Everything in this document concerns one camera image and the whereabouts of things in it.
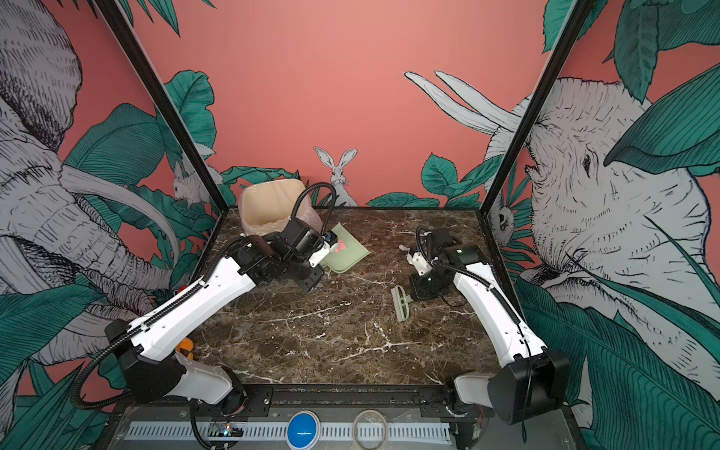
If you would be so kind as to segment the pale green hand brush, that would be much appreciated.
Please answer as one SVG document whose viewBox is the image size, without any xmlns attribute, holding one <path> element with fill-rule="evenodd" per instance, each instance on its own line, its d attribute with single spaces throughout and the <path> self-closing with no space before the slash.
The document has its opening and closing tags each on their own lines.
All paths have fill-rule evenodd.
<svg viewBox="0 0 720 450">
<path fill-rule="evenodd" d="M 395 286 L 391 289 L 391 296 L 394 302 L 397 321 L 399 323 L 406 322 L 410 317 L 410 303 L 413 299 L 406 294 L 401 286 Z"/>
</svg>

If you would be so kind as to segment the cream trash bin with bag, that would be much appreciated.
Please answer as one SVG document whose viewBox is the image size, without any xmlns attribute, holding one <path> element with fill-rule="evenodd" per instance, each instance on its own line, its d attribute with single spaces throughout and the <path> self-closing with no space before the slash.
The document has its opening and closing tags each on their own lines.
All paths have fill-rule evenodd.
<svg viewBox="0 0 720 450">
<path fill-rule="evenodd" d="M 298 179 L 279 179 L 247 187 L 238 200 L 245 234 L 282 232 L 298 196 L 306 189 Z"/>
</svg>

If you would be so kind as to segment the pale green dustpan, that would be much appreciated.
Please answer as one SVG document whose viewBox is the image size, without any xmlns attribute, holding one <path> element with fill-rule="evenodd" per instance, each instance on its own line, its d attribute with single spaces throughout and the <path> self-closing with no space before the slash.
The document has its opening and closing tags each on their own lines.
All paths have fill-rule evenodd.
<svg viewBox="0 0 720 450">
<path fill-rule="evenodd" d="M 332 232 L 337 235 L 339 240 L 341 239 L 345 242 L 347 249 L 330 253 L 322 261 L 322 265 L 325 268 L 335 273 L 343 274 L 371 253 L 342 224 L 337 224 L 332 229 Z"/>
</svg>

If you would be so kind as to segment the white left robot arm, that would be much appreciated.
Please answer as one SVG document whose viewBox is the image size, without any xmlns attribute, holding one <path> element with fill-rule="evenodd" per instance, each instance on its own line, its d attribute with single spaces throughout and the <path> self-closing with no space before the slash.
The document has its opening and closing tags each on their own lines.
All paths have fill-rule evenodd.
<svg viewBox="0 0 720 450">
<path fill-rule="evenodd" d="M 228 367 L 192 360 L 176 348 L 216 312 L 258 286 L 291 279 L 307 293 L 319 283 L 324 275 L 321 263 L 339 238 L 326 225 L 314 230 L 298 211 L 308 195 L 322 188 L 331 197 L 337 195 L 330 183 L 307 187 L 296 198 L 282 231 L 230 242 L 212 268 L 180 294 L 132 322 L 112 322 L 106 329 L 108 347 L 82 369 L 69 390 L 72 406 L 99 410 L 127 398 L 151 403 L 179 397 L 214 406 L 224 416 L 241 413 L 248 394 L 236 374 Z M 110 399 L 84 400 L 84 383 L 109 356 L 120 365 L 126 391 Z"/>
</svg>

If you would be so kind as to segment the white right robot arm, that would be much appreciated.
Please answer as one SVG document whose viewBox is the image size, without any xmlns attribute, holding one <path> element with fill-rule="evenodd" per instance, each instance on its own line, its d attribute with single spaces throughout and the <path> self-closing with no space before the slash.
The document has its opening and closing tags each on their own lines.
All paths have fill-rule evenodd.
<svg viewBox="0 0 720 450">
<path fill-rule="evenodd" d="M 491 261 L 476 245 L 465 245 L 446 228 L 415 231 L 407 257 L 416 273 L 412 298 L 443 298 L 457 290 L 480 320 L 498 357 L 494 375 L 471 372 L 454 380 L 459 400 L 490 408 L 508 425 L 559 409 L 566 399 L 570 362 L 552 350 L 523 319 Z"/>
</svg>

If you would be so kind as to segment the orange duck toy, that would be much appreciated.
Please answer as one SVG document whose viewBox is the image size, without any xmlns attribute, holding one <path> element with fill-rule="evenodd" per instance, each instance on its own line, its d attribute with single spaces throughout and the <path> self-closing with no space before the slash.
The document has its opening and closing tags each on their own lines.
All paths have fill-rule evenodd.
<svg viewBox="0 0 720 450">
<path fill-rule="evenodd" d="M 191 339 L 188 337 L 185 337 L 176 347 L 176 352 L 182 354 L 182 356 L 185 356 L 186 358 L 189 358 L 190 360 L 194 359 L 193 355 L 193 349 L 194 344 Z"/>
</svg>

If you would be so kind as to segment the small circuit board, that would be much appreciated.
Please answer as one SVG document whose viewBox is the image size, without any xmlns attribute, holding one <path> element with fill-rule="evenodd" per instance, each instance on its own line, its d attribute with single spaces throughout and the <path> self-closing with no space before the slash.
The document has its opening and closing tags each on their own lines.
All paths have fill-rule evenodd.
<svg viewBox="0 0 720 450">
<path fill-rule="evenodd" d="M 245 424 L 240 422 L 212 422 L 208 425 L 210 440 L 234 440 L 245 435 Z"/>
</svg>

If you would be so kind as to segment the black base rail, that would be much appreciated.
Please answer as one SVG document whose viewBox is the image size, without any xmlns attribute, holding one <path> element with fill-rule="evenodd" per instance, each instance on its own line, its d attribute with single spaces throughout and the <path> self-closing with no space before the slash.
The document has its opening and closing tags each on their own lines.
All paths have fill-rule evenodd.
<svg viewBox="0 0 720 450">
<path fill-rule="evenodd" d="M 245 384 L 246 399 L 232 419 L 267 418 L 279 409 L 380 408 L 418 410 L 450 422 L 493 418 L 494 411 L 463 403 L 446 384 Z"/>
</svg>

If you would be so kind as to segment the black left frame post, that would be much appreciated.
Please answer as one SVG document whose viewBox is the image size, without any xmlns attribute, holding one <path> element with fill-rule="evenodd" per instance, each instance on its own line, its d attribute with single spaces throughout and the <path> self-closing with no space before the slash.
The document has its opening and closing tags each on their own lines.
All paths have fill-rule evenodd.
<svg viewBox="0 0 720 450">
<path fill-rule="evenodd" d="M 230 206 L 225 202 L 217 183 L 208 171 L 204 160 L 201 158 L 192 140 L 189 130 L 170 99 L 164 84 L 159 80 L 159 75 L 148 59 L 141 43 L 131 29 L 131 25 L 125 17 L 124 11 L 118 6 L 116 1 L 99 0 L 95 1 L 95 4 L 126 54 L 133 69 L 142 81 L 145 89 L 153 99 L 155 106 L 159 109 L 160 115 L 165 119 L 172 136 L 177 140 L 184 154 L 189 159 L 197 176 L 200 177 L 202 185 L 207 189 L 212 201 L 219 208 L 221 214 L 226 213 L 230 209 Z"/>
</svg>

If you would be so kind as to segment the black frame post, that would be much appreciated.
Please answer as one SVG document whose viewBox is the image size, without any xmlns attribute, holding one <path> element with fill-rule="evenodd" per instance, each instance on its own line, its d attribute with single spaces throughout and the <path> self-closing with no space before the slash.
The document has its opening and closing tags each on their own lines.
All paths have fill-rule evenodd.
<svg viewBox="0 0 720 450">
<path fill-rule="evenodd" d="M 177 140 L 184 154 L 189 159 L 197 176 L 200 177 L 202 185 L 207 189 L 212 201 L 219 208 L 221 214 L 226 213 L 230 209 L 230 206 L 225 202 L 217 183 L 208 171 L 204 160 L 201 158 L 192 140 L 189 130 L 170 99 L 164 84 L 159 80 L 159 75 L 148 59 L 141 43 L 131 29 L 131 25 L 125 17 L 124 11 L 118 6 L 116 1 L 99 0 L 95 1 L 95 4 L 126 54 L 133 69 L 142 81 L 145 89 L 153 99 L 155 106 L 159 109 L 160 115 L 165 119 L 172 136 Z"/>
<path fill-rule="evenodd" d="M 573 2 L 564 22 L 564 26 L 562 27 L 562 32 L 560 33 L 560 36 L 550 53 L 549 61 L 545 66 L 532 97 L 530 97 L 527 109 L 521 118 L 519 127 L 513 134 L 511 144 L 505 153 L 504 159 L 502 160 L 502 164 L 493 180 L 489 193 L 480 208 L 480 216 L 483 219 L 491 213 L 491 206 L 493 206 L 498 198 L 501 188 L 508 178 L 519 153 L 523 150 L 527 138 L 536 123 L 536 119 L 540 115 L 543 106 L 551 93 L 553 84 L 566 63 L 566 60 L 579 36 L 579 32 L 581 32 L 581 29 L 590 15 L 593 6 L 594 1 L 591 0 Z"/>
</svg>

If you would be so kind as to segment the black right frame post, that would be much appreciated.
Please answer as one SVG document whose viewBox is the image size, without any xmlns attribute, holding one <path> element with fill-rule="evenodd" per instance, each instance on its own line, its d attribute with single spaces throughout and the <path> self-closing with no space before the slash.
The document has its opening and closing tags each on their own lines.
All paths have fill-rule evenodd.
<svg viewBox="0 0 720 450">
<path fill-rule="evenodd" d="M 536 119 L 540 115 L 543 106 L 551 93 L 553 84 L 566 63 L 566 60 L 579 36 L 579 32 L 581 32 L 581 29 L 590 15 L 593 6 L 594 1 L 591 0 L 573 2 L 564 22 L 564 26 L 562 27 L 562 32 L 560 33 L 560 36 L 550 53 L 549 61 L 545 66 L 532 97 L 530 97 L 527 109 L 521 118 L 519 127 L 513 134 L 511 144 L 505 153 L 504 159 L 502 160 L 502 164 L 493 180 L 489 193 L 480 208 L 480 216 L 483 219 L 491 213 L 491 206 L 493 206 L 498 198 L 501 188 L 508 178 L 519 153 L 523 150 L 527 138 L 536 123 Z"/>
</svg>

